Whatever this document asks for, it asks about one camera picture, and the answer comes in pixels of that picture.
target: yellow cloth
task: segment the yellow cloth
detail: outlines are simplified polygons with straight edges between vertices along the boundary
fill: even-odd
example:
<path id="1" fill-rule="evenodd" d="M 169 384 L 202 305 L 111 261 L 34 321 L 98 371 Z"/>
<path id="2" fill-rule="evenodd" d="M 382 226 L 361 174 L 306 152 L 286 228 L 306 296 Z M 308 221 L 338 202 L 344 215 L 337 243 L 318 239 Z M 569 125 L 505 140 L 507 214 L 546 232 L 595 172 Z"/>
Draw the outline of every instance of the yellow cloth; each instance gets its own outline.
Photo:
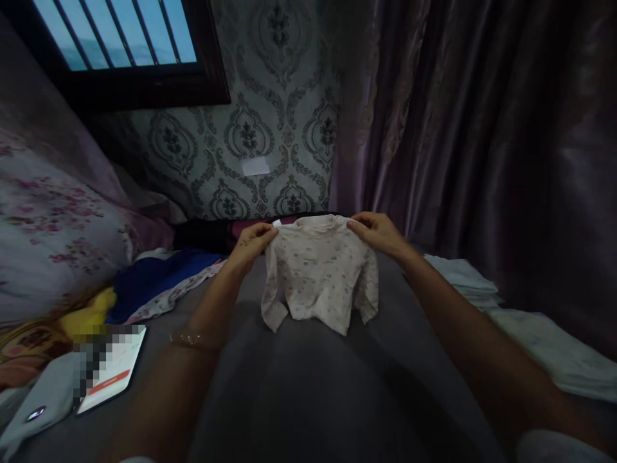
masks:
<path id="1" fill-rule="evenodd" d="M 91 299 L 87 307 L 68 313 L 60 319 L 64 332 L 73 342 L 87 342 L 88 336 L 100 334 L 100 326 L 104 324 L 107 312 L 115 305 L 116 300 L 113 286 L 105 288 Z"/>
<path id="2" fill-rule="evenodd" d="M 22 387 L 49 361 L 73 350 L 73 342 L 54 320 L 24 323 L 0 336 L 0 391 Z"/>

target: purple curtain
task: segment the purple curtain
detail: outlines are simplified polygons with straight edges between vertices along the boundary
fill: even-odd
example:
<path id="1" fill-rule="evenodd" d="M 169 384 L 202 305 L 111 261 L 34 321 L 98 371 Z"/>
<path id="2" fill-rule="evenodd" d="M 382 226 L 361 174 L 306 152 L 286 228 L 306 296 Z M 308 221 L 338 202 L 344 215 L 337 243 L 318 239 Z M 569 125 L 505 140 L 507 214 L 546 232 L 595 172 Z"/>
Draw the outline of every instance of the purple curtain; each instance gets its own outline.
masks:
<path id="1" fill-rule="evenodd" d="M 385 212 L 617 359 L 617 4 L 372 0 L 330 209 Z"/>

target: white cloth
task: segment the white cloth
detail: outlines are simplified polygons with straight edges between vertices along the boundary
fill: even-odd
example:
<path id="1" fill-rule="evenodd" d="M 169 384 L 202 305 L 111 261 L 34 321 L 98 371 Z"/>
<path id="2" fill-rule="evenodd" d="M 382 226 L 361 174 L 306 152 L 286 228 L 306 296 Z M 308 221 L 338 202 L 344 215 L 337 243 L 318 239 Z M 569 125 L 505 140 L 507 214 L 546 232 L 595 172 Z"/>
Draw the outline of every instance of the white cloth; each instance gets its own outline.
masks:
<path id="1" fill-rule="evenodd" d="M 570 394 L 617 403 L 617 363 L 570 336 L 545 315 L 502 309 L 497 287 L 466 260 L 424 257 L 463 297 L 520 344 L 557 387 Z"/>
<path id="2" fill-rule="evenodd" d="M 520 463 L 615 463 L 600 450 L 574 437 L 548 430 L 525 433 L 516 446 Z"/>
<path id="3" fill-rule="evenodd" d="M 377 314 L 377 256 L 340 215 L 304 217 L 278 227 L 266 248 L 262 316 L 272 331 L 289 313 L 316 317 L 345 336 L 352 304 L 366 323 Z"/>
<path id="4" fill-rule="evenodd" d="M 160 260 L 167 260 L 172 255 L 176 254 L 177 252 L 178 251 L 168 250 L 165 248 L 156 248 L 155 250 L 144 251 L 143 253 L 139 254 L 137 258 L 135 259 L 135 262 L 141 259 L 147 259 L 149 257 L 154 257 L 155 259 L 160 259 Z"/>

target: pixelated area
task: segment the pixelated area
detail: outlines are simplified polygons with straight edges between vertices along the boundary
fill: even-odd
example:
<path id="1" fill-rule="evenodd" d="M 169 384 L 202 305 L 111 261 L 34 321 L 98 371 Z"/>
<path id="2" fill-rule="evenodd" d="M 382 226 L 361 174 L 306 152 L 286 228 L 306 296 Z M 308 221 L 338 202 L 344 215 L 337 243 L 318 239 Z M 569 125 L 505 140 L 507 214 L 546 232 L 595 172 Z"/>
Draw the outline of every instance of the pixelated area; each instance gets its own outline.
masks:
<path id="1" fill-rule="evenodd" d="M 145 325 L 99 325 L 93 328 L 94 334 L 82 335 L 80 342 L 73 345 L 76 354 L 73 408 L 79 406 L 96 386 L 100 372 L 121 359 L 126 353 L 125 346 L 143 332 Z"/>

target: person's left hand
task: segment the person's left hand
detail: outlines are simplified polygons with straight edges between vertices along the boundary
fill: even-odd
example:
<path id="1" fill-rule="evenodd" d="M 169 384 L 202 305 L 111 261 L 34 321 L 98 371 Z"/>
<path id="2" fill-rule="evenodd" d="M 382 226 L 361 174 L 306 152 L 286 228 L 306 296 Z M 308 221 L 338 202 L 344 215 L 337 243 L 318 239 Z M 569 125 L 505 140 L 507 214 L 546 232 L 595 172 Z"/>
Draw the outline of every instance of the person's left hand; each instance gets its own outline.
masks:
<path id="1" fill-rule="evenodd" d="M 278 234 L 278 230 L 267 223 L 258 223 L 242 230 L 240 238 L 223 268 L 237 271 L 244 278 L 253 268 L 257 256 Z"/>

